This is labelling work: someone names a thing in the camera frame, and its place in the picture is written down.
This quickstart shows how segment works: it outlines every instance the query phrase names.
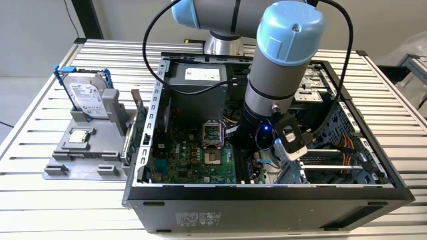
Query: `robotic arm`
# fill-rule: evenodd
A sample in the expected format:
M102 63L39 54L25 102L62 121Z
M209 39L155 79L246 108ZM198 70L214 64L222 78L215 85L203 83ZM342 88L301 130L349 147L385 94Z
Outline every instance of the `robotic arm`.
M321 11L298 1L182 0L173 8L177 22L210 30L223 39L257 38L243 118L230 131L242 148L270 146L282 160L308 153L305 136L287 113L310 61L320 50L326 21Z

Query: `black cable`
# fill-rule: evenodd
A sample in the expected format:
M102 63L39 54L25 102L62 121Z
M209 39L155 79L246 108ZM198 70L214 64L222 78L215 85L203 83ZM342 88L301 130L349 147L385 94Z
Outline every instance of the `black cable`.
M267 165L273 166L275 169L282 169L281 167L277 167L277 166L274 166L274 165L273 165L273 164L270 164L270 163L265 163L265 164L267 164Z
M421 102L421 104L418 105L418 110L421 110L421 109L422 109L422 107L424 107L425 103L426 103L426 100L424 100L424 101Z
M13 125L10 125L10 124L5 123L3 121L0 121L0 124L3 124L5 126L7 126L7 127L10 127L10 128L15 128L15 126L13 126Z
M333 106L328 112L326 118L322 122L322 124L320 125L318 129L316 131L313 131L314 135L318 135L325 127L325 125L328 124L330 117L333 115L334 112L334 108L336 105L338 104L341 97L342 97L342 90L344 90L344 86L345 86L345 77L346 77L346 73L348 73L348 68L349 68L349 63L350 63L350 57L353 54L353 47L354 47L354 40L356 40L356 30L354 30L354 23L353 20L350 18L349 12L346 11L345 7L342 5L340 5L336 1L333 0L321 0L321 2L332 5L334 8L337 8L341 13L344 14L346 21L348 21L348 25L349 25L349 47L348 47L348 55L346 55L346 60L345 60L345 65L342 68L342 73L341 73L341 81L340 81L340 85L338 85L338 90L337 90L337 97L334 99L333 102Z
M158 74L155 73L150 63L149 63L149 58L147 58L147 42L149 42L149 37L150 37L150 33L155 27L155 24L158 22L158 20L161 19L161 17L163 16L163 14L166 14L166 12L181 2L182 0L175 0L173 1L163 9L162 11L157 14L157 16L154 17L151 23L150 23L150 26L147 28L147 31L146 31L146 35L145 35L145 39L143 39L143 42L142 42L142 56L145 58L145 63L146 63L146 66L147 66L147 69L151 73L151 75L154 76L154 78L166 86L169 87L173 91L175 91L177 93L182 94L182 95L187 95L187 96L194 96L194 95L199 95L199 94L203 94L209 91L211 91L213 89L217 89L219 86L223 86L226 84L231 84L234 83L233 81L223 81L218 84L215 84L214 86L210 86L209 88L201 90L201 91L197 91L197 92L183 92L183 91L179 91L177 89L174 89L171 87L171 85L163 81L163 79L158 76Z
M81 38L79 31L78 31L78 28L77 28L77 25L75 25L75 21L74 21L74 19L73 19L71 14L70 14L67 0L65 0L65 3L66 3L66 8L67 8L67 13L69 13L69 17L70 17L71 24L73 24L73 26L74 26L75 32L78 33L78 38Z

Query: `metal slat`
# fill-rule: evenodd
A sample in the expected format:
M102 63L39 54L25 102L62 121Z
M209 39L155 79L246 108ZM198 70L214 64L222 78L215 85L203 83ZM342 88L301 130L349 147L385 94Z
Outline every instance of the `metal slat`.
M427 160L427 148L385 148L389 157L405 160Z
M427 133L425 131L382 131L373 130L377 137L393 136L393 137L426 137Z
M427 137L377 137L384 147L426 147Z
M372 125L406 125L406 126L418 126L417 121L386 121L386 120L366 120L366 123Z

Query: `white background wall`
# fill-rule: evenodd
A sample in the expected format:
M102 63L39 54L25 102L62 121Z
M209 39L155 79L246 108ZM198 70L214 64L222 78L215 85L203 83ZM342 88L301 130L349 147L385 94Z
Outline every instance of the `white background wall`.
M0 0L0 77L50 76L77 38L63 0Z
M377 59L413 35L427 30L427 0L337 0L350 12L356 28L356 50ZM149 22L170 0L94 0L105 36L142 41ZM71 1L69 6L83 34ZM346 49L349 31L340 12L325 4L328 19L324 49ZM178 25L169 13L150 40L182 43L205 40L206 31ZM77 39L63 0L0 0L0 77L47 77Z

